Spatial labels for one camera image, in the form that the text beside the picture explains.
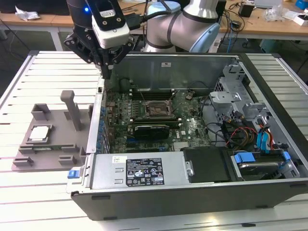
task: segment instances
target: white paper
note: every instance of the white paper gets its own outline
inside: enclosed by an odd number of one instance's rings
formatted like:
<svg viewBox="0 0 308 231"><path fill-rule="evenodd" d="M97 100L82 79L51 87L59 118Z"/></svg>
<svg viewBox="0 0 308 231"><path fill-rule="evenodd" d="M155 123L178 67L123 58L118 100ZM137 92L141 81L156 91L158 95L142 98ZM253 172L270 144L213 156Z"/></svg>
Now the white paper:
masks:
<svg viewBox="0 0 308 231"><path fill-rule="evenodd" d="M119 164L119 163L126 163L127 156L125 155L119 155L119 156L113 156L112 157L112 163L113 164Z"/></svg>
<svg viewBox="0 0 308 231"><path fill-rule="evenodd" d="M28 21L28 20L31 20L31 19L38 19L40 18L39 17L39 14L37 12L27 12L27 11L22 11L20 9L18 9L16 6L15 6L15 9L16 9L16 15L24 20L24 21Z"/></svg>
<svg viewBox="0 0 308 231"><path fill-rule="evenodd" d="M287 11L283 17L286 19L293 20L296 16L298 16L300 13L295 12L295 11Z"/></svg>

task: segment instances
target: blue cable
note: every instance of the blue cable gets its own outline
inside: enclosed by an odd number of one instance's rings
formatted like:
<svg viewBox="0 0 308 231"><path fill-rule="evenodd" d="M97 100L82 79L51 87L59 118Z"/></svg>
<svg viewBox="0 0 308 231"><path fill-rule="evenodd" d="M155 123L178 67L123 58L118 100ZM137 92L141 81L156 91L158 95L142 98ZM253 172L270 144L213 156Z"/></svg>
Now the blue cable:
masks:
<svg viewBox="0 0 308 231"><path fill-rule="evenodd" d="M232 24L230 26L231 26L231 36L230 36L230 40L229 40L229 45L228 45L227 53L229 53L229 48L230 48L230 44L231 44L231 40L232 40Z"/></svg>

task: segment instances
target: blue latch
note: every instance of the blue latch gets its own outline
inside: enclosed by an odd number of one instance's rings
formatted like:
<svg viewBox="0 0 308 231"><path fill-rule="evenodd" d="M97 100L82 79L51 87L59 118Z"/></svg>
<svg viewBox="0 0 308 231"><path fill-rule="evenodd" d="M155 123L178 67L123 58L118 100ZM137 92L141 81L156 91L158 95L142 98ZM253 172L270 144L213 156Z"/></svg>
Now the blue latch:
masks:
<svg viewBox="0 0 308 231"><path fill-rule="evenodd" d="M285 160L291 160L290 154L288 152L283 152Z"/></svg>
<svg viewBox="0 0 308 231"><path fill-rule="evenodd" d="M255 162L254 155L252 153L237 153L234 155L236 163L242 162Z"/></svg>
<svg viewBox="0 0 308 231"><path fill-rule="evenodd" d="M67 178L68 179L77 179L77 178L79 178L79 170L69 170Z"/></svg>
<svg viewBox="0 0 308 231"><path fill-rule="evenodd" d="M257 136L257 147L261 150L265 151L265 153L269 153L270 151L267 149L267 140L269 135L265 132L258 133Z"/></svg>

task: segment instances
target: aluminum workbench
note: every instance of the aluminum workbench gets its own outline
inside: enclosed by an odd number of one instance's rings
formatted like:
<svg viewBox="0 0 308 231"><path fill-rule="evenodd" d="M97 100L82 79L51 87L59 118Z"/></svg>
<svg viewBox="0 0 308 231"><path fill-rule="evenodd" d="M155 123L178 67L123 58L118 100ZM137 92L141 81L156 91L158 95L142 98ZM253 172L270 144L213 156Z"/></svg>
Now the aluminum workbench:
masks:
<svg viewBox="0 0 308 231"><path fill-rule="evenodd" d="M280 58L268 54L248 56L308 138L306 85ZM12 160L32 120L30 112L33 104L46 103L50 109L65 109L59 97L65 89L74 90L74 101L80 109L87 109L94 102L99 75L100 72L93 64L86 64L74 53L64 51L41 51L29 55L16 74L0 100L0 230L308 229L308 194L298 195L269 209L146 220L92 221L66 193L67 171L12 172Z"/></svg>

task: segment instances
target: white sticker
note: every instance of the white sticker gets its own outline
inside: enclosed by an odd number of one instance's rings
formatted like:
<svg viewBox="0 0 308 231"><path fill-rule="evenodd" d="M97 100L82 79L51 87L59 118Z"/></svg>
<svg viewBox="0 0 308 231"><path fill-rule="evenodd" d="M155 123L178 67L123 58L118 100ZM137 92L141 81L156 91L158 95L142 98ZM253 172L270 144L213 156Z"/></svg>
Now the white sticker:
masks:
<svg viewBox="0 0 308 231"><path fill-rule="evenodd" d="M171 67L171 63L162 63L162 67Z"/></svg>
<svg viewBox="0 0 308 231"><path fill-rule="evenodd" d="M127 156L126 155L120 155L120 156L113 156L112 157L112 163L118 164L118 163L126 163Z"/></svg>
<svg viewBox="0 0 308 231"><path fill-rule="evenodd" d="M34 151L51 151L51 148L33 148Z"/></svg>
<svg viewBox="0 0 308 231"><path fill-rule="evenodd" d="M101 17L103 18L109 18L115 16L114 10L107 10L107 11L100 11Z"/></svg>
<svg viewBox="0 0 308 231"><path fill-rule="evenodd" d="M164 180L164 178L162 178L162 177L155 177L154 178L154 181L160 181L160 180Z"/></svg>

